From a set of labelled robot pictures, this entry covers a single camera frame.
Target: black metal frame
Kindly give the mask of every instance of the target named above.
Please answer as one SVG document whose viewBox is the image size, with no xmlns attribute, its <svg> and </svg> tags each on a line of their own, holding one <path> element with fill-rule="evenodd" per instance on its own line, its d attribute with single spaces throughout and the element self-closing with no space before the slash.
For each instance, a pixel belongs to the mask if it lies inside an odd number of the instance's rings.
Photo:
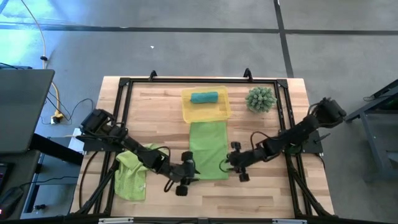
<svg viewBox="0 0 398 224">
<path fill-rule="evenodd" d="M 252 73 L 250 72 L 250 69 L 246 69 L 243 75 L 244 78 L 157 78 L 156 71 L 152 71 L 149 78 L 143 77 L 143 78 L 120 78 L 119 80 L 119 86 L 118 86 L 118 92 L 116 94 L 116 101 L 115 101 L 115 106 L 113 110 L 113 115 L 117 118 L 119 109 L 120 109 L 120 104 L 121 104 L 121 96 L 122 92 L 125 86 L 127 86 L 127 94 L 126 94 L 126 100 L 124 102 L 124 109 L 123 109 L 123 115 L 122 115 L 122 120 L 121 123 L 123 126 L 126 125 L 127 122 L 127 116 L 129 112 L 129 106 L 130 106 L 130 100 L 131 100 L 131 95 L 132 95 L 132 87 L 134 83 L 250 83 L 250 84 L 271 84 L 274 87 L 275 91 L 275 97 L 277 98 L 277 110 L 278 110 L 278 117 L 279 117 L 279 124 L 280 124 L 280 130 L 283 131 L 286 129 L 285 126 L 285 120 L 284 120 L 284 112 L 282 109 L 282 98 L 280 96 L 280 89 L 282 88 L 284 95 L 285 95 L 285 101 L 287 105 L 287 113 L 289 117 L 289 122 L 290 126 L 294 126 L 294 116 L 293 116 L 293 109 L 292 109 L 292 104 L 290 101 L 290 95 L 289 95 L 289 87 L 287 84 L 286 79 L 253 79 Z M 107 151 L 105 152 L 105 157 L 104 157 L 104 162 L 103 162 L 103 168 L 101 171 L 101 176 L 100 176 L 100 181 L 103 180 L 105 175 L 107 174 L 108 166 L 109 166 L 109 159 L 110 155 L 112 152 Z M 292 160 L 291 156 L 286 154 L 286 163 L 289 164 Z M 298 167 L 298 174 L 300 178 L 302 179 L 303 183 L 305 184 L 305 174 L 304 174 L 304 168 L 303 168 L 303 162 L 302 158 L 300 155 L 296 156 L 296 161 L 297 161 L 297 167 Z M 302 215 L 302 212 L 299 208 L 299 199 L 297 196 L 297 189 L 295 186 L 295 179 L 294 179 L 294 167 L 288 166 L 288 177 L 289 177 L 289 184 L 290 184 L 290 192 L 292 195 L 292 203 L 293 203 L 293 208 L 294 208 L 294 215 L 295 217 Z M 114 178 L 112 178 L 111 181 L 111 188 L 112 189 L 114 186 Z M 104 210 L 104 213 L 110 215 L 111 214 L 111 208 L 113 204 L 113 197 L 114 197 L 114 191 L 110 190 L 108 192 L 108 201 L 106 203 L 106 208 Z M 100 205 L 102 201 L 102 193 L 98 197 L 97 201 L 95 202 L 95 208 L 94 208 L 94 213 L 99 213 L 100 212 Z M 312 210 L 310 206 L 310 202 L 308 201 L 308 198 L 306 195 L 304 195 L 304 202 L 305 202 L 305 214 L 311 215 Z"/>
</svg>

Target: concrete floor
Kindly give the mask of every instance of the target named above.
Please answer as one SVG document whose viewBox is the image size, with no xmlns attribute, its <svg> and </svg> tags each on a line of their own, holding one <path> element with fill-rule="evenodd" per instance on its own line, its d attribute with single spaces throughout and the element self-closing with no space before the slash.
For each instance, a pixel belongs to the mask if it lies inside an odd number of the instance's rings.
<svg viewBox="0 0 398 224">
<path fill-rule="evenodd" d="M 272 0 L 25 0 L 39 22 L 120 27 L 277 28 Z M 280 0 L 286 29 L 397 30 L 397 1 Z M 10 0 L 0 22 L 32 22 L 19 0 Z M 98 99 L 105 75 L 287 77 L 279 34 L 45 31 L 48 68 L 68 108 Z M 304 78 L 311 103 L 334 98 L 348 113 L 398 75 L 397 36 L 288 35 L 294 77 Z M 0 62 L 40 68 L 36 30 L 0 30 Z M 90 111 L 79 106 L 69 126 L 38 124 L 44 136 L 71 134 Z M 54 109 L 44 106 L 48 122 Z M 398 182 L 365 183 L 374 171 L 359 121 L 342 124 L 323 141 L 335 213 L 344 218 L 398 222 Z M 65 213 L 70 204 L 64 202 Z"/>
</svg>

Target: light green cloth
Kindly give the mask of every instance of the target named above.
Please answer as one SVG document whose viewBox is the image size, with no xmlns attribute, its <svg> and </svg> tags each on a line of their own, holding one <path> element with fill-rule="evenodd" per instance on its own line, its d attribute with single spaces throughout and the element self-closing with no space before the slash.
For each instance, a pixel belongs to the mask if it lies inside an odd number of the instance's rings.
<svg viewBox="0 0 398 224">
<path fill-rule="evenodd" d="M 228 174 L 220 170 L 219 164 L 226 159 L 228 142 L 226 122 L 192 123 L 189 136 L 189 150 L 193 152 L 195 175 L 201 180 L 225 180 Z"/>
<path fill-rule="evenodd" d="M 155 144 L 145 147 L 154 149 Z M 146 167 L 142 165 L 131 151 L 122 152 L 116 156 L 120 162 L 119 169 L 114 174 L 114 192 L 126 200 L 145 200 Z"/>
</svg>

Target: green towel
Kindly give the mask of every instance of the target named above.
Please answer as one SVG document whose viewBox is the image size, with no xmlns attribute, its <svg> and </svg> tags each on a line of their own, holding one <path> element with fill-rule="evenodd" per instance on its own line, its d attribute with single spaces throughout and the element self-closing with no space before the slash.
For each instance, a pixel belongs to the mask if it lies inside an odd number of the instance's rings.
<svg viewBox="0 0 398 224">
<path fill-rule="evenodd" d="M 155 144 L 145 147 L 154 149 Z M 145 200 L 146 167 L 142 165 L 131 151 L 122 152 L 116 156 L 120 162 L 119 169 L 114 174 L 114 192 L 126 200 Z"/>
<path fill-rule="evenodd" d="M 220 170 L 220 162 L 228 152 L 226 122 L 192 123 L 189 149 L 193 152 L 195 177 L 201 180 L 225 180 L 228 174 Z"/>
</svg>

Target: yellow cable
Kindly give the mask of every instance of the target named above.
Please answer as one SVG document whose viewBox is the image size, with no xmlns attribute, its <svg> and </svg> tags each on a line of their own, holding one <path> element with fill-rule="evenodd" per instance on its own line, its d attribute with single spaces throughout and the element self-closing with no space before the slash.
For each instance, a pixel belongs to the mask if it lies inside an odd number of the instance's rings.
<svg viewBox="0 0 398 224">
<path fill-rule="evenodd" d="M 32 16 L 33 20 L 35 21 L 35 23 L 37 25 L 37 28 L 39 28 L 39 31 L 40 31 L 40 34 L 41 34 L 42 40 L 43 40 L 43 56 L 45 57 L 45 39 L 44 39 L 42 28 L 40 28 L 39 23 L 37 22 L 36 18 L 33 16 L 33 13 L 30 11 L 29 7 L 27 7 L 24 0 L 21 0 L 21 2 L 25 6 L 25 8 L 29 12 L 29 14 Z M 45 69 L 45 61 L 44 60 L 42 60 L 42 61 L 43 61 L 43 69 Z M 57 86 L 55 86 L 54 82 L 52 82 L 51 85 L 53 86 L 53 88 L 55 90 L 55 96 L 57 97 L 57 109 L 55 110 L 55 116 L 59 116 L 61 114 L 61 112 L 60 112 L 60 96 L 58 93 L 58 88 L 57 88 Z"/>
</svg>

